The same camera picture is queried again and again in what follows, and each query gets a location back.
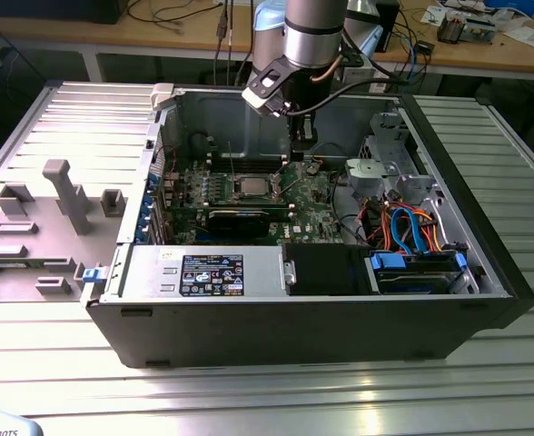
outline blue clip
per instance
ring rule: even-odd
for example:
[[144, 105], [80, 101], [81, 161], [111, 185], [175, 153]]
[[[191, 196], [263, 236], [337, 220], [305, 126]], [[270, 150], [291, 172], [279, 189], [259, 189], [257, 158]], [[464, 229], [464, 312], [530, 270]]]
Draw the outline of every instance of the blue clip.
[[160, 177], [156, 174], [148, 173], [148, 180], [154, 184], [160, 183]]
[[398, 253], [375, 253], [371, 258], [372, 269], [406, 269], [404, 256]]
[[149, 173], [148, 174], [148, 189], [156, 188], [160, 184], [160, 177], [158, 177], [156, 174]]
[[152, 203], [154, 203], [153, 198], [150, 195], [145, 194], [144, 197], [142, 198], [142, 204], [147, 204], [149, 206]]
[[382, 267], [382, 262], [378, 254], [374, 254], [371, 257], [371, 262], [372, 262], [372, 270], [379, 270]]
[[84, 283], [103, 283], [107, 279], [108, 268], [100, 266], [98, 268], [85, 268], [82, 275]]
[[147, 238], [146, 233], [140, 228], [136, 229], [136, 233], [134, 237], [135, 237], [134, 241], [136, 243], [145, 243], [146, 238]]
[[455, 260], [457, 261], [461, 271], [465, 271], [467, 269], [467, 259], [465, 259], [465, 256], [462, 253], [455, 254]]
[[140, 217], [138, 218], [138, 226], [145, 227], [146, 225], [148, 225], [148, 222], [146, 221], [146, 215], [141, 214]]
[[150, 216], [152, 209], [150, 209], [147, 204], [142, 204], [142, 206], [140, 206], [140, 213], [144, 216]]

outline sticker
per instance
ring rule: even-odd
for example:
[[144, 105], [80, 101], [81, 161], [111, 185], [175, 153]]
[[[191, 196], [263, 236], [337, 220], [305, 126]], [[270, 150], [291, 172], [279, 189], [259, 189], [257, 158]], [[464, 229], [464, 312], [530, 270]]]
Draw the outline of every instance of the sticker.
[[175, 248], [161, 248], [158, 252], [158, 260], [160, 261], [179, 261], [183, 256], [184, 250]]
[[183, 256], [180, 294], [185, 297], [244, 295], [242, 256]]

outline computer tower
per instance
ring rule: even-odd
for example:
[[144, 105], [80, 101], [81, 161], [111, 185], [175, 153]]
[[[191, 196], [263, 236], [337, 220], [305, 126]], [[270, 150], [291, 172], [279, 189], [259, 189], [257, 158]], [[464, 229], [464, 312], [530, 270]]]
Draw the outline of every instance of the computer tower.
[[128, 0], [0, 0], [0, 16], [114, 25], [127, 5]]

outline metal bracket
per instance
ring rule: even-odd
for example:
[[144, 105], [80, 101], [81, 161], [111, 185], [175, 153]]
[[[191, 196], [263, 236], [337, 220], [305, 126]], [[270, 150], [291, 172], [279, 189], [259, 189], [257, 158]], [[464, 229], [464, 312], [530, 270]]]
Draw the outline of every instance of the metal bracket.
[[170, 101], [174, 97], [174, 84], [155, 84], [150, 93], [152, 110], [161, 111], [170, 105]]

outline wooden desk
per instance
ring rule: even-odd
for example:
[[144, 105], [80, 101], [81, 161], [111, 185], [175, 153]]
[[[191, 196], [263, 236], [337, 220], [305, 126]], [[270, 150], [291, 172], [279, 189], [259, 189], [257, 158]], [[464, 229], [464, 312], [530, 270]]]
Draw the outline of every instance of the wooden desk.
[[[523, 73], [534, 74], [534, 47], [520, 43], [508, 36], [497, 33], [493, 44], [459, 43], [456, 45], [440, 43], [437, 40], [435, 25], [420, 23], [423, 16], [422, 9], [434, 5], [431, 0], [403, 0], [404, 14], [407, 16], [410, 28], [424, 41], [435, 44], [430, 60], [429, 72], [451, 74], [451, 68], [457, 68], [466, 75], [497, 76], [515, 78]], [[401, 16], [398, 23], [404, 24]], [[399, 38], [392, 37], [389, 49], [384, 54], [377, 54], [376, 59], [384, 63], [402, 63], [406, 55], [401, 47]]]
[[[180, 4], [181, 0], [153, 0], [155, 8]], [[534, 47], [497, 34], [492, 45], [437, 42], [437, 27], [418, 23], [418, 8], [432, 5], [431, 0], [402, 0], [410, 27], [420, 39], [435, 44], [429, 72], [491, 77], [534, 79]], [[168, 17], [184, 15], [211, 6], [212, 0], [195, 0], [191, 5], [167, 12]], [[148, 1], [143, 0], [133, 13], [150, 19]], [[0, 30], [17, 46], [47, 50], [74, 51], [84, 57], [90, 80], [102, 81], [97, 54], [153, 55], [163, 57], [212, 58], [216, 48], [216, 25], [221, 9], [204, 12], [183, 20], [183, 35], [152, 23], [142, 23], [125, 15], [117, 25], [96, 25], [25, 18], [0, 18]], [[248, 6], [234, 7], [234, 60], [240, 60], [249, 48], [250, 17]], [[225, 44], [221, 58], [226, 58]], [[389, 50], [376, 54], [377, 61], [389, 68], [406, 62], [407, 55], [397, 38]]]

